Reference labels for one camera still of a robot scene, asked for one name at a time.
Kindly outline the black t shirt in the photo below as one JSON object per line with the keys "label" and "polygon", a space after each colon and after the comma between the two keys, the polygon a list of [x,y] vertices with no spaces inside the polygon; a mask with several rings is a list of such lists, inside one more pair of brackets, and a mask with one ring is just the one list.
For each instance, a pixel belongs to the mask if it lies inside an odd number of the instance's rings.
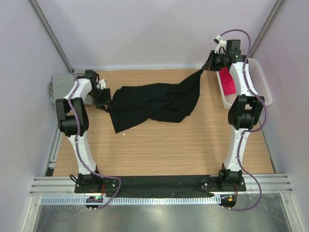
{"label": "black t shirt", "polygon": [[124,86],[116,90],[109,109],[114,131],[128,130],[148,119],[182,122],[198,102],[202,74],[203,70],[198,70],[178,84]]}

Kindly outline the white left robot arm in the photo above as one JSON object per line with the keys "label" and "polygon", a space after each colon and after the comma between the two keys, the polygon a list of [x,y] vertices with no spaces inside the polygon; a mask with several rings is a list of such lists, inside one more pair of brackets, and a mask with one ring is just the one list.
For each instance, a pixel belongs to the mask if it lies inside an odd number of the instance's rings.
{"label": "white left robot arm", "polygon": [[102,189],[102,178],[92,157],[87,138],[89,118],[84,100],[91,97],[97,109],[107,111],[112,107],[111,91],[106,81],[94,70],[73,74],[74,85],[69,93],[55,102],[59,130],[72,144],[77,162],[78,175],[70,175],[75,191],[98,193]]}

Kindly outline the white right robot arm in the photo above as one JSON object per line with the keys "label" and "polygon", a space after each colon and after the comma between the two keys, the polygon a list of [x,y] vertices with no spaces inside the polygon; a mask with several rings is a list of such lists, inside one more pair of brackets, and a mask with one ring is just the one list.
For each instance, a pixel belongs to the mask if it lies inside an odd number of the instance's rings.
{"label": "white right robot arm", "polygon": [[244,191],[242,161],[247,139],[257,124],[264,107],[264,97],[254,89],[249,63],[240,50],[240,40],[225,41],[221,36],[214,40],[215,50],[210,52],[203,70],[219,71],[228,68],[236,88],[236,98],[228,112],[228,123],[232,127],[232,137],[227,158],[217,177],[209,177],[205,187],[211,191]]}

